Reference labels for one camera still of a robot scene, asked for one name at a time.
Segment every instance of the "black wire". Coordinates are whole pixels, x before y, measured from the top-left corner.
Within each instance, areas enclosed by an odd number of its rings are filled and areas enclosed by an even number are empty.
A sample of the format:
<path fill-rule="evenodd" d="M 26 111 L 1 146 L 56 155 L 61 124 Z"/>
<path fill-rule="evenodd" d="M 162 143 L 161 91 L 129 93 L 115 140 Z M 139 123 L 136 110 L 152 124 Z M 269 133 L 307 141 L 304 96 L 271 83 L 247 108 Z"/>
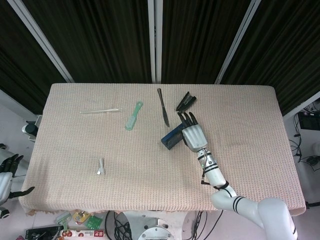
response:
<path fill-rule="evenodd" d="M 221 213 L 220 213 L 220 216 L 219 216 L 219 217 L 217 218 L 217 220 L 215 221 L 212 229 L 210 230 L 210 232 L 208 233 L 208 235 L 207 235 L 203 240 L 206 240 L 206 239 L 209 237 L 209 235 L 212 233 L 212 231 L 215 229 L 215 227 L 216 227 L 217 223 L 219 222 L 219 219 L 221 218 L 221 216 L 222 216 L 223 213 L 224 213 L 224 211 L 222 210 Z"/>
<path fill-rule="evenodd" d="M 126 222 L 125 224 L 122 224 L 117 219 L 118 216 L 119 216 L 119 214 L 116 215 L 116 212 L 113 212 L 114 238 L 116 240 L 132 240 L 132 233 L 131 233 L 129 222 Z"/>
<path fill-rule="evenodd" d="M 318 158 L 318 161 L 320 161 L 320 156 L 306 156 L 306 157 L 304 157 L 304 158 L 301 158 L 301 160 L 300 160 L 299 163 L 308 164 L 308 165 L 312 168 L 313 172 L 316 172 L 316 171 L 320 170 L 320 167 L 317 168 L 317 169 L 314 169 L 314 167 L 313 167 L 309 162 L 307 162 L 307 161 L 302 161 L 303 159 L 308 159 L 308 158 Z"/>
<path fill-rule="evenodd" d="M 207 224 L 207 220 L 208 220 L 208 212 L 207 212 L 207 211 L 205 211 L 205 221 L 204 221 L 204 225 L 203 225 L 203 228 L 202 228 L 202 230 L 201 230 L 201 232 L 200 232 L 200 234 L 199 234 L 199 236 L 198 236 L 197 240 L 200 238 L 201 234 L 202 234 L 202 233 L 203 233 L 203 231 L 205 230 L 205 227 L 206 227 L 206 224 Z"/>
<path fill-rule="evenodd" d="M 197 238 L 197 230 L 198 230 L 198 227 L 199 227 L 199 224 L 200 224 L 200 220 L 201 220 L 201 216 L 202 216 L 202 213 L 203 213 L 203 212 L 204 212 L 204 211 L 198 211 L 198 213 L 197 213 L 197 215 L 196 215 L 196 218 L 195 218 L 195 222 L 194 222 L 194 224 L 193 224 L 193 232 L 192 232 L 192 235 L 191 235 L 191 237 L 189 237 L 188 239 L 184 239 L 184 240 L 190 240 L 190 239 L 196 240 L 196 239 L 198 239 L 198 238 Z"/>
<path fill-rule="evenodd" d="M 291 142 L 293 142 L 295 145 L 296 145 L 296 148 L 295 149 L 292 149 L 291 151 L 295 151 L 296 150 L 296 153 L 293 155 L 293 156 L 299 156 L 299 160 L 298 160 L 298 163 L 300 163 L 301 161 L 301 157 L 302 157 L 302 152 L 301 152 L 301 143 L 302 143 L 302 137 L 301 137 L 301 134 L 300 134 L 300 131 L 299 131 L 299 127 L 298 127 L 298 124 L 299 124 L 299 116 L 298 116 L 298 113 L 296 113 L 293 117 L 293 123 L 294 123 L 294 129 L 295 129 L 295 137 L 299 137 L 299 142 L 296 143 L 295 141 L 293 140 L 290 140 Z"/>
<path fill-rule="evenodd" d="M 107 214 L 106 214 L 106 216 L 105 216 L 105 220 L 104 220 L 104 230 L 105 230 L 105 234 L 106 234 L 106 236 L 108 237 L 108 239 L 111 240 L 111 237 L 109 236 L 108 231 L 107 231 L 107 218 L 108 218 L 108 216 L 109 216 L 109 213 L 110 213 L 110 211 L 108 211 Z"/>

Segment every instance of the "knife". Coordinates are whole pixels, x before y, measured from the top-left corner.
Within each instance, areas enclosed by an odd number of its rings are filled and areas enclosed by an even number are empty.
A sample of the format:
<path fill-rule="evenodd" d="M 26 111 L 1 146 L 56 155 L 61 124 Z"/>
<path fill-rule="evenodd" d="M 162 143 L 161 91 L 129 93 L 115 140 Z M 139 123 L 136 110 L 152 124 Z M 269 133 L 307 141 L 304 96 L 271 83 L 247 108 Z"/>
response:
<path fill-rule="evenodd" d="M 158 94 L 159 94 L 160 101 L 161 101 L 163 120 L 164 120 L 165 125 L 169 128 L 170 125 L 169 125 L 169 120 L 168 120 L 168 115 L 166 112 L 164 100 L 162 98 L 161 88 L 158 88 L 157 90 L 158 90 Z"/>

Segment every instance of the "robotic hand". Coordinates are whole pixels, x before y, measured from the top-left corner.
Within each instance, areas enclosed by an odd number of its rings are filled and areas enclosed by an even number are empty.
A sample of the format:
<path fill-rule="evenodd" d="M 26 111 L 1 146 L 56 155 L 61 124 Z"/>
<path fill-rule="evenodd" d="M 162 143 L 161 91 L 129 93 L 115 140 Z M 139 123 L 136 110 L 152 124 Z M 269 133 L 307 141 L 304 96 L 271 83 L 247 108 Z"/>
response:
<path fill-rule="evenodd" d="M 0 206 L 5 203 L 7 199 L 27 195 L 35 188 L 33 186 L 26 191 L 10 192 L 12 178 L 15 176 L 18 165 L 24 156 L 13 154 L 5 149 L 6 147 L 3 144 L 0 144 Z M 8 217 L 9 214 L 10 213 L 7 209 L 0 207 L 0 219 Z"/>
<path fill-rule="evenodd" d="M 265 230 L 268 240 L 296 240 L 298 233 L 289 213 L 287 205 L 279 198 L 265 198 L 254 202 L 244 196 L 237 196 L 234 189 L 223 177 L 217 161 L 207 150 L 208 141 L 195 116 L 178 113 L 184 129 L 184 143 L 197 153 L 202 167 L 202 184 L 212 185 L 218 191 L 213 193 L 211 201 L 217 209 L 234 211 L 249 219 Z"/>

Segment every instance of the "white floor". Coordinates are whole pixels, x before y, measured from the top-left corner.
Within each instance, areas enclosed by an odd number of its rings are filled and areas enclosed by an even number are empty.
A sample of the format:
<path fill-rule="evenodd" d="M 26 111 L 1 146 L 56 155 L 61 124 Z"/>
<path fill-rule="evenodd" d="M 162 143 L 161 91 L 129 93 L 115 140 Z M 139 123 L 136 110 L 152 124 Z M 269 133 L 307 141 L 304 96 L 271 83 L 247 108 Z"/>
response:
<path fill-rule="evenodd" d="M 28 161 L 30 160 L 34 144 L 28 140 L 26 135 L 21 133 L 21 127 L 24 124 L 24 119 L 17 116 L 15 113 L 11 112 L 5 107 L 1 107 L 0 105 L 0 143 L 5 143 L 8 145 L 11 152 L 23 154 L 25 156 L 24 159 Z M 288 120 L 285 123 L 285 126 L 289 138 L 291 138 L 294 135 L 292 122 Z M 313 133 L 311 134 L 310 132 L 302 132 L 304 134 L 304 136 L 302 136 L 302 141 L 304 141 L 303 139 L 306 139 L 304 142 L 305 146 L 302 146 L 302 148 L 305 154 L 309 154 L 308 151 L 310 150 L 308 150 L 308 144 L 310 143 L 310 139 L 314 136 L 312 135 Z M 317 141 L 317 139 L 320 141 L 320 134 L 317 132 L 315 135 L 315 138 L 312 138 L 311 141 Z M 306 168 L 308 166 L 304 165 L 296 165 L 301 186 L 304 188 L 303 193 L 305 194 L 307 201 L 318 202 L 320 201 L 320 191 L 319 185 L 317 184 L 319 181 L 316 180 L 320 178 L 320 171 L 310 172 L 310 169 Z M 19 202 L 16 200 L 6 202 L 3 207 L 8 208 L 11 215 L 5 219 L 0 219 L 0 240 L 15 240 L 19 235 L 24 237 L 27 229 L 55 225 L 55 219 L 60 214 L 45 214 L 43 212 L 38 212 L 34 216 L 27 216 Z M 219 214 L 219 211 L 208 213 L 207 224 L 202 236 L 199 238 L 200 240 L 209 233 Z M 98 217 L 102 218 L 104 218 L 104 216 L 105 213 L 98 215 Z M 195 212 L 190 212 L 187 215 L 182 227 L 183 239 L 188 239 L 190 237 L 195 216 Z M 203 227 L 205 219 L 204 216 L 205 215 L 203 215 L 202 221 L 198 228 L 199 230 L 201 230 Z M 312 207 L 311 209 L 307 209 L 304 214 L 294 217 L 293 221 L 295 222 L 298 231 L 299 240 L 320 239 L 320 207 Z M 102 222 L 100 226 L 102 229 L 104 228 L 103 223 L 104 222 Z M 113 222 L 110 222 L 107 227 L 112 228 Z M 264 231 L 255 224 L 235 214 L 234 212 L 225 211 L 214 231 L 207 239 L 265 240 L 266 238 Z"/>

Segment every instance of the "robot finger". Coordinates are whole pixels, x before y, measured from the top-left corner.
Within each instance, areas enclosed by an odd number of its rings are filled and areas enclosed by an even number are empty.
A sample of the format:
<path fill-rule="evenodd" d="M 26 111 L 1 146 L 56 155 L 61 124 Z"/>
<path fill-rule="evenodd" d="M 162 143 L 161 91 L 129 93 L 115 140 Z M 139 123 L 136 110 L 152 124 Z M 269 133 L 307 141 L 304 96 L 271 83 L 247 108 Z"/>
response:
<path fill-rule="evenodd" d="M 23 158 L 24 158 L 23 155 L 18 156 L 18 157 L 13 161 L 13 163 L 11 164 L 9 172 L 12 173 L 12 176 L 13 176 L 13 177 L 15 176 L 16 171 L 17 171 L 17 169 L 18 169 L 18 165 L 19 165 L 20 161 L 21 161 Z"/>
<path fill-rule="evenodd" d="M 19 156 L 19 154 L 15 154 L 12 157 L 8 158 L 8 161 L 5 163 L 4 165 L 4 172 L 7 173 L 10 170 L 10 167 L 12 165 L 12 163 L 14 162 L 14 160 Z"/>
<path fill-rule="evenodd" d="M 190 126 L 192 126 L 192 125 L 193 125 L 193 122 L 191 121 L 191 119 L 190 119 L 189 115 L 188 115 L 188 114 L 186 114 L 185 112 L 184 112 L 183 114 L 184 114 L 184 116 L 185 116 L 185 119 L 186 119 L 186 121 L 187 121 L 187 123 L 188 123 L 189 127 L 190 127 Z"/>
<path fill-rule="evenodd" d="M 190 117 L 192 119 L 193 125 L 197 125 L 198 122 L 197 122 L 197 119 L 196 119 L 195 115 L 192 112 L 189 112 L 189 115 L 190 115 Z"/>
<path fill-rule="evenodd" d="M 6 166 L 7 162 L 8 162 L 8 159 L 9 159 L 9 158 L 5 159 L 5 160 L 1 163 L 1 165 L 0 165 L 0 173 L 3 173 L 3 172 L 4 172 L 5 166 Z"/>
<path fill-rule="evenodd" d="M 188 144 L 187 144 L 187 142 L 186 142 L 185 136 L 184 136 L 183 134 L 182 134 L 182 140 L 183 140 L 183 142 L 184 142 L 184 145 L 186 145 L 187 147 L 189 147 Z"/>
<path fill-rule="evenodd" d="M 178 112 L 178 116 L 179 116 L 179 118 L 181 119 L 181 122 L 182 122 L 184 128 L 189 127 L 188 122 L 185 120 L 185 118 L 182 116 L 182 114 L 181 114 L 180 112 Z"/>

